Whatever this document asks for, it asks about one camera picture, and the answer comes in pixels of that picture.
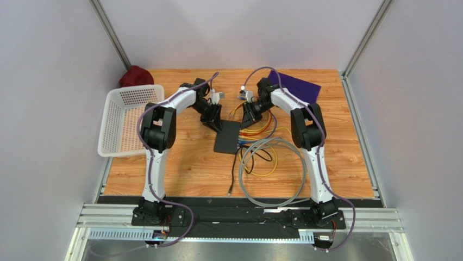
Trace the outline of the black network switch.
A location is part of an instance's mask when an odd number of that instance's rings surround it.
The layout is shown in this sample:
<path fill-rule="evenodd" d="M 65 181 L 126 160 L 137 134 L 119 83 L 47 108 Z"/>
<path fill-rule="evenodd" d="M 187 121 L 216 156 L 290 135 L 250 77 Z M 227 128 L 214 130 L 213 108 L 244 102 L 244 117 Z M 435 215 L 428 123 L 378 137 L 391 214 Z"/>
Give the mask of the black network switch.
<path fill-rule="evenodd" d="M 217 133 L 213 151 L 222 154 L 235 154 L 238 148 L 240 122 L 222 120 L 222 131 Z"/>

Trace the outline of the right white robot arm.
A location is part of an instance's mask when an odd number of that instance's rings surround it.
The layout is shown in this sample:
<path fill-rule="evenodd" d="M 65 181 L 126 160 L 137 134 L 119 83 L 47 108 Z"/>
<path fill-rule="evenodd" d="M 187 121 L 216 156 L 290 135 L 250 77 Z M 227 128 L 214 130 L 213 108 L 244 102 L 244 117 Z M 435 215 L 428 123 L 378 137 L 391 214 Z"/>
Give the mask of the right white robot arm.
<path fill-rule="evenodd" d="M 304 173 L 310 179 L 309 220 L 316 227 L 325 227 L 338 214 L 337 194 L 331 189 L 324 159 L 326 128 L 317 103 L 300 100 L 282 83 L 273 84 L 268 78 L 257 83 L 258 98 L 245 102 L 241 128 L 259 122 L 262 114 L 273 107 L 285 111 L 291 120 L 291 137 L 297 152 L 304 159 Z"/>

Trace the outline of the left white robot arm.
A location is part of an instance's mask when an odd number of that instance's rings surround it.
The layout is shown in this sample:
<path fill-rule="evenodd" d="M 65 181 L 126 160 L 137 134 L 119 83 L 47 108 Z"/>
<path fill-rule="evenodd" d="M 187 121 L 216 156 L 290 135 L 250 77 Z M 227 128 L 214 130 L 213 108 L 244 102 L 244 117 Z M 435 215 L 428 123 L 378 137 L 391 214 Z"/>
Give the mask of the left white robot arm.
<path fill-rule="evenodd" d="M 212 93 L 212 80 L 197 78 L 182 84 L 171 97 L 159 103 L 148 103 L 137 122 L 137 134 L 146 149 L 145 188 L 133 210 L 133 226 L 160 226 L 167 219 L 165 172 L 168 154 L 177 134 L 177 116 L 187 108 L 200 115 L 200 122 L 215 131 L 222 131 L 220 98 L 207 99 Z"/>

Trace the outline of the purple cloth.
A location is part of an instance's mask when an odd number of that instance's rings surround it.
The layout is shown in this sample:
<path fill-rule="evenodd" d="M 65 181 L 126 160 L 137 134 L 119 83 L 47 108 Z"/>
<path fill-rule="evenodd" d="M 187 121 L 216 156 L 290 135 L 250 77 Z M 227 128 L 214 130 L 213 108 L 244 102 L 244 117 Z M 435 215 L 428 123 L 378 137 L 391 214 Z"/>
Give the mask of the purple cloth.
<path fill-rule="evenodd" d="M 280 75 L 283 88 L 290 92 L 292 96 L 309 104 L 317 102 L 321 91 L 321 86 L 283 74 L 281 72 L 278 74 Z"/>

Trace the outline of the dark red cloth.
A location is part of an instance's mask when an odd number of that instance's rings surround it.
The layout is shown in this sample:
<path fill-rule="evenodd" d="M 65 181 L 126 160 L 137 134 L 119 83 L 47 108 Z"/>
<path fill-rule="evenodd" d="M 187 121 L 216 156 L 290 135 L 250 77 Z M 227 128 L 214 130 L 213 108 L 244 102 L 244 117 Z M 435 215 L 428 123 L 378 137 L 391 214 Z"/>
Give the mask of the dark red cloth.
<path fill-rule="evenodd" d="M 148 70 L 133 65 L 120 78 L 118 83 L 121 88 L 140 85 L 153 85 L 154 79 Z"/>

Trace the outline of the white plastic basket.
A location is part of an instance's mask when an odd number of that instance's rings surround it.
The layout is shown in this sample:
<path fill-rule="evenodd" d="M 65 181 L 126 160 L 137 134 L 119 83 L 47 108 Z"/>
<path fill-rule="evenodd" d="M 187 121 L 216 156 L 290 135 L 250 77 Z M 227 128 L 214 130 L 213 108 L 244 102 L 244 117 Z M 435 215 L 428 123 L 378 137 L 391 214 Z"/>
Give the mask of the white plastic basket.
<path fill-rule="evenodd" d="M 111 90 L 106 97 L 98 141 L 101 157 L 131 157 L 145 153 L 136 124 L 147 103 L 165 99 L 162 85 L 140 85 Z"/>

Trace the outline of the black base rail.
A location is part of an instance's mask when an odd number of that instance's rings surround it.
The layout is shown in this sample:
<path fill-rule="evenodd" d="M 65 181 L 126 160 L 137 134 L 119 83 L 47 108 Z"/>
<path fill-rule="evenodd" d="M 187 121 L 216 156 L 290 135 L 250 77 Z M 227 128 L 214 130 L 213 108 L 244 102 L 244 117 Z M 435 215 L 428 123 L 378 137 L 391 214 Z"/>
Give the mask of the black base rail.
<path fill-rule="evenodd" d="M 239 197 L 170 197 L 162 202 L 141 197 L 133 209 L 131 225 L 163 227 L 170 237 L 186 234 L 198 238 L 293 239 L 300 229 L 346 228 L 339 200 L 316 204 L 296 199 L 280 206 L 265 198 L 258 206 Z"/>

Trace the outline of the aluminium frame rail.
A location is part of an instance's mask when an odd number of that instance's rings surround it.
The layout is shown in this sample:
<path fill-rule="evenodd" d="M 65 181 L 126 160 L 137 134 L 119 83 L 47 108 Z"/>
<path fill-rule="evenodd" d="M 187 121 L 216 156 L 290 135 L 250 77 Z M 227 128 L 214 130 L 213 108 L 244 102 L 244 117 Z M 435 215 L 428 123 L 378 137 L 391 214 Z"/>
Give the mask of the aluminium frame rail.
<path fill-rule="evenodd" d="M 77 228 L 88 229 L 92 240 L 163 241 L 162 231 L 167 226 L 133 226 L 134 205 L 85 204 Z M 337 233 L 402 233 L 404 231 L 398 211 L 391 208 L 341 208 Z M 244 223 L 236 221 L 195 221 L 183 242 L 200 243 L 269 243 L 312 244 L 315 238 L 328 234 L 328 228 L 298 228 L 297 219 L 290 225 L 271 224 L 268 221 Z"/>

